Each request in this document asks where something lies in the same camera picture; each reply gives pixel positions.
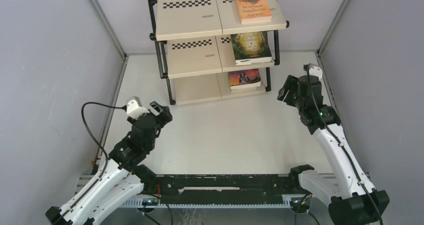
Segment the dark black-green book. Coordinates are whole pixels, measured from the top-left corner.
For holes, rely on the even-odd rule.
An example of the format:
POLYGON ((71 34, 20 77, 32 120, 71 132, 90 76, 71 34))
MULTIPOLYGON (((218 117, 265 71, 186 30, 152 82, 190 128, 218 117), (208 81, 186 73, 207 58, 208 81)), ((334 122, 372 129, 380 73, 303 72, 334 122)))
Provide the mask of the dark black-green book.
POLYGON ((236 60, 235 65, 236 66, 247 66, 247 65, 271 63, 271 62, 273 62, 273 59, 271 57, 264 57, 264 58, 236 60))

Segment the Jane Eyre blue book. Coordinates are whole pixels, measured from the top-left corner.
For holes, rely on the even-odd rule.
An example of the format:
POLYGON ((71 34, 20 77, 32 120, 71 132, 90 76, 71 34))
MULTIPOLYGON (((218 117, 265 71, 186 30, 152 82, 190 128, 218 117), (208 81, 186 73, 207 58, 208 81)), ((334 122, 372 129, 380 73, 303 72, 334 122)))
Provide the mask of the Jane Eyre blue book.
POLYGON ((258 68, 230 71, 228 78, 231 91, 252 89, 262 85, 258 68))

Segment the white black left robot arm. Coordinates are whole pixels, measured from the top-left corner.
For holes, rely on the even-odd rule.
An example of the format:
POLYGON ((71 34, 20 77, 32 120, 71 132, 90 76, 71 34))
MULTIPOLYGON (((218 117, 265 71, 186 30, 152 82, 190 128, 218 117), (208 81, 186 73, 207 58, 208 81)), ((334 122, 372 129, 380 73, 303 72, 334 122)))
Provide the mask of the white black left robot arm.
POLYGON ((155 148, 162 128, 172 121, 168 106, 152 101, 156 113, 138 97, 126 101, 130 131, 105 155, 103 165, 88 183, 62 206, 50 207, 45 216, 52 225, 99 225, 131 197, 156 188, 156 174, 141 162, 155 148))

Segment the orange paperback book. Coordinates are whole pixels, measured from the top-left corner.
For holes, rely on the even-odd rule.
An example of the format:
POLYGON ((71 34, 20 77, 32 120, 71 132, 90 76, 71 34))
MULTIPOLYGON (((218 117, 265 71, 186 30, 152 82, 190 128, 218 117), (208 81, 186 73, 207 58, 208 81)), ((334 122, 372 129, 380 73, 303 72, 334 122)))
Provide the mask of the orange paperback book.
POLYGON ((267 23, 272 20, 267 0, 235 0, 235 3, 242 25, 267 23))

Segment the green garden cover book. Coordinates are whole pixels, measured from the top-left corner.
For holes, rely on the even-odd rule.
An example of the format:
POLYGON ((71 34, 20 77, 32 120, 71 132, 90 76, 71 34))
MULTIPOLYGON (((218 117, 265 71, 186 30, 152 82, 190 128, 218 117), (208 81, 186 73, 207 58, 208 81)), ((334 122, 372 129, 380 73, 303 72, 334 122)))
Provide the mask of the green garden cover book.
POLYGON ((235 61, 273 58, 265 31, 236 33, 230 36, 235 61))

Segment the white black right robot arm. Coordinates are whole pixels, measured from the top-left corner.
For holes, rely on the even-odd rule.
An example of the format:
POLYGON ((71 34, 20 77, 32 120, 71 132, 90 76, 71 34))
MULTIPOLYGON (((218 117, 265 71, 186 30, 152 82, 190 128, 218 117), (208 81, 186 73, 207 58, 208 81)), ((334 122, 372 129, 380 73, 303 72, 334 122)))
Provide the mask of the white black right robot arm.
POLYGON ((327 206, 335 225, 383 224, 382 214, 390 198, 385 190, 376 189, 356 160, 339 116, 323 103, 320 79, 289 75, 277 99, 298 110, 301 123, 321 146, 337 182, 329 182, 306 164, 291 168, 289 188, 316 196, 327 206))

